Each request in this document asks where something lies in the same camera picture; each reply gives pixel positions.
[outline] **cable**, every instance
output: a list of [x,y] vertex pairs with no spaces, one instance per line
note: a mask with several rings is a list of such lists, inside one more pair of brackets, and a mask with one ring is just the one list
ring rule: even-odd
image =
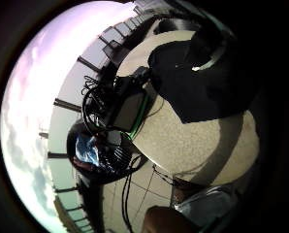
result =
[[[138,155],[136,158],[134,158],[132,160],[131,164],[129,165],[129,169],[131,169],[131,170],[133,169],[134,164],[137,162],[137,160],[140,157],[141,157],[141,155]],[[122,199],[121,199],[121,211],[122,211],[123,220],[124,220],[130,233],[133,233],[134,231],[133,231],[133,227],[132,227],[130,220],[129,220],[128,209],[127,209],[128,205],[127,204],[128,204],[130,185],[131,185],[131,181],[132,181],[132,174],[133,173],[131,172],[126,177],[125,184],[123,186],[123,191],[122,191]]]
[[84,95],[85,90],[90,90],[93,87],[96,87],[99,84],[99,81],[93,79],[92,77],[89,76],[84,76],[85,79],[85,84],[83,86],[82,91],[80,92],[82,95]]
[[145,116],[145,118],[143,119],[142,125],[139,127],[139,129],[137,130],[137,133],[136,133],[135,136],[134,136],[134,139],[135,139],[135,138],[138,136],[138,134],[142,131],[142,129],[143,129],[144,125],[145,125],[145,121],[146,121],[149,117],[152,117],[152,116],[156,115],[158,112],[161,111],[161,109],[162,109],[163,106],[164,106],[164,102],[165,102],[165,100],[163,99],[163,102],[162,102],[161,106],[158,108],[158,110],[156,110],[154,113],[152,113],[152,114],[150,114],[150,115],[148,115],[148,116]]
[[171,186],[175,186],[175,187],[178,187],[178,186],[179,186],[179,182],[178,182],[178,181],[176,181],[176,180],[174,180],[173,178],[170,178],[169,176],[167,176],[167,175],[165,175],[165,174],[157,171],[155,167],[156,167],[156,165],[153,164],[153,166],[152,166],[153,172],[154,172],[155,174],[157,174],[164,182],[170,184]]

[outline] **black device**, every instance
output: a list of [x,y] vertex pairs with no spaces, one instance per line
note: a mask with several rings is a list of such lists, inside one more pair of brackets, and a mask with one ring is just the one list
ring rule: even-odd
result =
[[149,79],[149,69],[140,67],[128,77],[115,77],[111,84],[99,83],[83,97],[82,117],[89,131],[94,125],[100,131],[119,130],[130,133],[136,121],[141,121],[140,109],[147,94],[143,84]]

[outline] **railing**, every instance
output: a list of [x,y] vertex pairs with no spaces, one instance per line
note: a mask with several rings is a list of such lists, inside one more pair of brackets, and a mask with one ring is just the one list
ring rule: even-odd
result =
[[[98,39],[103,41],[106,45],[109,43],[109,41],[107,39],[105,39],[103,37],[103,35],[111,30],[115,31],[115,33],[117,33],[117,35],[119,35],[120,37],[120,43],[123,43],[134,31],[135,29],[137,29],[140,25],[142,25],[144,22],[146,22],[148,19],[150,19],[152,17],[151,14],[146,14],[146,15],[141,15],[138,17],[134,17],[134,18],[128,18],[126,21],[118,23],[114,26],[110,26],[108,27],[99,37]],[[77,59],[77,62],[88,67],[90,70],[92,70],[93,74],[95,74],[95,76],[98,76],[100,74],[102,74],[103,72],[103,68],[100,68],[99,64],[93,64],[93,62],[91,62],[89,59],[86,59],[83,56],[79,56]],[[105,67],[105,64],[107,63],[107,61],[105,60],[104,63],[102,64],[103,67]],[[75,104],[69,103],[67,101],[61,100],[59,98],[56,98],[54,101],[54,106],[60,107],[60,108],[64,108],[70,111],[74,111],[76,113],[80,113],[81,112],[81,107],[77,106]],[[60,159],[60,158],[67,158],[68,156],[65,153],[55,153],[55,152],[48,152],[48,158],[50,159]],[[55,189],[57,194],[61,194],[61,193],[65,193],[65,192],[71,192],[71,191],[76,191],[80,193],[80,188],[78,185],[76,186],[72,186],[72,187],[67,187],[67,188],[56,188]],[[68,217],[69,220],[78,228],[79,232],[87,232],[87,231],[92,231],[93,228],[91,226],[91,223],[87,223],[86,225],[82,225],[79,226],[79,222],[88,220],[87,217],[87,213],[85,213],[83,215],[82,218],[78,218],[78,219],[72,219],[69,215],[70,212],[73,211],[77,211],[77,210],[83,210],[85,212],[85,207],[83,204],[80,204],[79,206],[75,207],[75,208],[71,208],[71,209],[66,209],[63,204],[58,201],[61,205],[59,208],[61,209],[60,212],[63,212],[65,217]]]

